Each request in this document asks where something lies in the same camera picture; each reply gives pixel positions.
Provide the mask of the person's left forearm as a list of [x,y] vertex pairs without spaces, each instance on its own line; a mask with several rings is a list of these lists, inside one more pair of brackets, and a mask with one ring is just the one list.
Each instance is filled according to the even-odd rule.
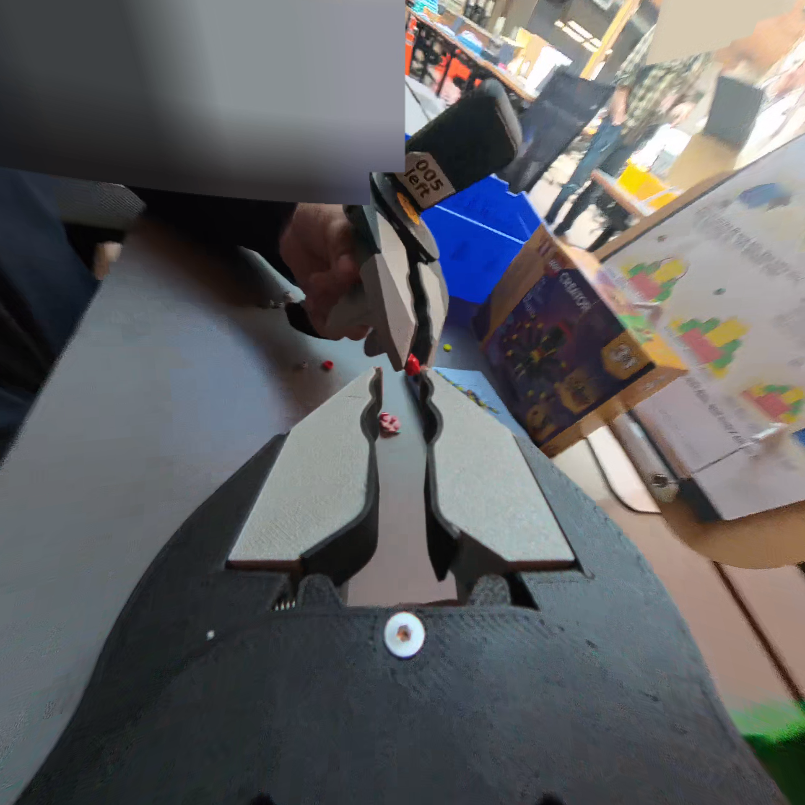
[[296,202],[209,196],[126,185],[144,204],[144,216],[208,252],[236,255],[243,247],[259,254],[277,272],[295,277],[280,254],[280,239]]

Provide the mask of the brown cardboard box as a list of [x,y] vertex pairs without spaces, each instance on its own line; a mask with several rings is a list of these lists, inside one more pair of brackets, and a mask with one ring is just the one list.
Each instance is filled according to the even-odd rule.
[[695,134],[668,169],[666,184],[685,192],[712,176],[730,173],[739,153],[740,149],[717,137]]

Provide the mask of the building instruction booklet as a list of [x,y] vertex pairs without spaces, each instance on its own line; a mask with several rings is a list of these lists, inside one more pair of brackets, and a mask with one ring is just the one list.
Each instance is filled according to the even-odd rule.
[[459,392],[472,399],[517,437],[528,439],[522,425],[512,416],[488,378],[479,370],[436,367],[434,371]]

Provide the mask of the long background work table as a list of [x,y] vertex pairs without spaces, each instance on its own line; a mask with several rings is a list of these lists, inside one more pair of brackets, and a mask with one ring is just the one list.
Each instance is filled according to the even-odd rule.
[[538,94],[515,77],[493,54],[470,42],[468,33],[456,33],[426,9],[406,3],[406,77],[425,87],[436,99],[457,101],[482,81],[494,79],[505,89],[516,111],[531,106]]

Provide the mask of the purple toy set box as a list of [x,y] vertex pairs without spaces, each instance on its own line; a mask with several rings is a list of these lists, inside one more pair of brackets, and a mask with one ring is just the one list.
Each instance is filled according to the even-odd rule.
[[688,372],[652,314],[540,225],[472,329],[508,411],[552,458]]

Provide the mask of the yellow plastic bin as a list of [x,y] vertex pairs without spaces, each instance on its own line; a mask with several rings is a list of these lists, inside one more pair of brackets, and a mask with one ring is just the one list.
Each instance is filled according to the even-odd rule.
[[617,179],[617,186],[626,194],[633,197],[636,204],[650,212],[668,205],[677,196],[679,191],[667,185],[662,179],[651,171],[628,160]]

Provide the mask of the person's left hand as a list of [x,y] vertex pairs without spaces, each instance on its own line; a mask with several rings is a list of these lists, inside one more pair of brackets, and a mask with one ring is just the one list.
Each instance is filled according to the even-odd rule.
[[339,340],[327,330],[332,309],[360,279],[353,227],[342,207],[297,204],[278,242],[279,254],[296,286],[317,336]]

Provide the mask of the grey mesh office chair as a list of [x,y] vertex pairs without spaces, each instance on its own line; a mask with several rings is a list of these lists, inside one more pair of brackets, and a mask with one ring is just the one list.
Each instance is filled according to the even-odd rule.
[[65,225],[128,232],[145,204],[127,187],[55,177],[54,193]]

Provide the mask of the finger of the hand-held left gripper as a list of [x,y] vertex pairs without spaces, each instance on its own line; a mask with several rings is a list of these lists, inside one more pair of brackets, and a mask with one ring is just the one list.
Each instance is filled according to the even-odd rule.
[[449,307],[448,288],[439,261],[417,260],[412,264],[411,301],[415,317],[411,352],[420,366],[432,366]]
[[405,245],[397,236],[386,240],[360,269],[369,317],[365,353],[386,355],[394,371],[403,371],[417,329],[409,269]]

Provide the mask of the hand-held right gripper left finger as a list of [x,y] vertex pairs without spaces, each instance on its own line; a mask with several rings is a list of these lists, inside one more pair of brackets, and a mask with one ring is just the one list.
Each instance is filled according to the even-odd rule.
[[382,391],[382,369],[373,367],[287,433],[228,566],[323,575],[335,585],[367,566],[377,549]]

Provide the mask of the white stand ledge bar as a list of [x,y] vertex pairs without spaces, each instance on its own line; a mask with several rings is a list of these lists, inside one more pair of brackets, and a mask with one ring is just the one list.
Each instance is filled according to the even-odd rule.
[[651,498],[668,505],[679,495],[680,479],[638,418],[626,412],[609,426]]

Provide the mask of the green plastic bin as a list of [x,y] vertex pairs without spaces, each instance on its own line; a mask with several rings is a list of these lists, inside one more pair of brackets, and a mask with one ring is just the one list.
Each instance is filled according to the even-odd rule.
[[804,703],[730,710],[733,723],[791,804],[804,804]]

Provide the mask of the person's torso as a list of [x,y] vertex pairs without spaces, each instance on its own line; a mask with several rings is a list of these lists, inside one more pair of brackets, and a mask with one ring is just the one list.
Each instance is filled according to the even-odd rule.
[[121,243],[143,210],[131,192],[95,218],[65,223],[57,181],[1,170],[1,457],[95,297],[94,247]]

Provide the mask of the black computer monitor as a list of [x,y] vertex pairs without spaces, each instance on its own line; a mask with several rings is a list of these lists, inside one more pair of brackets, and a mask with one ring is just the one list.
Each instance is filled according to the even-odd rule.
[[588,80],[558,66],[520,117],[522,144],[499,173],[513,194],[528,193],[546,170],[609,104],[611,82]]

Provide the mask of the small black monitor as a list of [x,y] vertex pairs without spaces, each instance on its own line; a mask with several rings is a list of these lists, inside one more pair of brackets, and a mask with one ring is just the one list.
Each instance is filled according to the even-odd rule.
[[703,134],[741,150],[750,138],[765,97],[763,88],[720,75]]

